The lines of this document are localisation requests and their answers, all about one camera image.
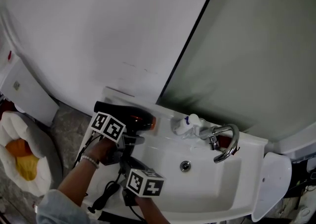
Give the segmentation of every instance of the floor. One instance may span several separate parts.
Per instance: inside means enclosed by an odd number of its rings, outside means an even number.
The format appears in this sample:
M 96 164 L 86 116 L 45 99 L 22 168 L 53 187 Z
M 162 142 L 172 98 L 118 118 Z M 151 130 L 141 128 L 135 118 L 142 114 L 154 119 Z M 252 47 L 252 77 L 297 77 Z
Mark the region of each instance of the floor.
M 87 115 L 60 103 L 53 125 L 46 131 L 60 154 L 64 177 L 71 170 L 90 119 Z M 36 223 L 33 207 L 42 198 L 22 191 L 5 175 L 2 162 L 0 162 L 0 184 L 0 211 L 5 209 L 7 219 L 12 224 Z

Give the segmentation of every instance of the white wall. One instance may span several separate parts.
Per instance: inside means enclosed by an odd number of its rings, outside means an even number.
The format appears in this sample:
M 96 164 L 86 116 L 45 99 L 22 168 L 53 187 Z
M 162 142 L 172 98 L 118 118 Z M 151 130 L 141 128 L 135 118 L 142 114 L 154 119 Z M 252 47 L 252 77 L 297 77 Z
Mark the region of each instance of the white wall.
M 37 78 L 92 113 L 105 86 L 156 102 L 205 0 L 2 0 Z
M 316 0 L 210 0 L 161 103 L 277 141 L 316 121 L 315 66 Z

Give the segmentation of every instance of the chrome faucet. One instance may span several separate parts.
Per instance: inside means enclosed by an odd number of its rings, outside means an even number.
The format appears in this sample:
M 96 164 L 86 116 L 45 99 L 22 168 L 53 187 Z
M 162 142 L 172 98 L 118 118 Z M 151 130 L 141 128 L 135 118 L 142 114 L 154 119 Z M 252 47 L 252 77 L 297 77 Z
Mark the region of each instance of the chrome faucet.
M 216 136 L 226 131 L 232 131 L 233 138 L 228 148 L 226 150 L 222 150 L 219 146 Z M 219 163 L 219 162 L 224 161 L 236 150 L 238 140 L 239 140 L 239 129 L 234 124 L 228 124 L 222 127 L 211 127 L 211 128 L 200 131 L 199 137 L 203 140 L 209 139 L 211 150 L 217 150 L 217 151 L 222 152 L 222 154 L 214 157 L 214 163 Z

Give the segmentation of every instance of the white sink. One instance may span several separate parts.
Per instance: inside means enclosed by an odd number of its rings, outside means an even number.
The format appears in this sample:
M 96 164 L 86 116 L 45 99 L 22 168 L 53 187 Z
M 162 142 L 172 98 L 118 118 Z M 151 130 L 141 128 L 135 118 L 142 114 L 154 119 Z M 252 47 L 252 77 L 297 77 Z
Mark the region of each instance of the white sink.
M 155 130 L 141 134 L 145 143 L 135 146 L 132 156 L 166 178 L 161 195 L 154 201 L 171 223 L 204 224 L 253 212 L 267 140 L 240 133 L 240 150 L 215 164 L 213 158 L 220 152 L 211 151 L 206 141 L 197 137 L 181 139 L 171 131 L 172 121 L 184 118 L 184 114 L 139 102 L 113 90 L 107 90 L 105 97 L 103 101 L 140 106 L 156 116 Z M 81 146 L 91 133 L 87 130 Z M 183 161 L 191 163 L 186 173 L 180 170 Z M 118 164 L 101 165 L 92 178 L 84 203 L 92 205 L 103 194 L 106 183 L 115 180 L 118 171 Z M 141 214 L 138 207 L 134 209 Z M 124 205 L 121 192 L 109 199 L 104 211 L 137 219 Z

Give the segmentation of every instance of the white bottle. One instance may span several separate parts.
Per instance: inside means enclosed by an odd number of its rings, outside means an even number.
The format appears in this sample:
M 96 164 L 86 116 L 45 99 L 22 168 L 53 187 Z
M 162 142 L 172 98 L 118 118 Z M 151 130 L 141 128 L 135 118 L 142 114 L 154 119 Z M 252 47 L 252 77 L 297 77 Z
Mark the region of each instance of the white bottle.
M 178 124 L 174 127 L 173 131 L 177 135 L 183 135 L 193 126 L 201 126 L 201 122 L 197 114 L 191 114 L 190 116 L 185 117 L 180 120 Z

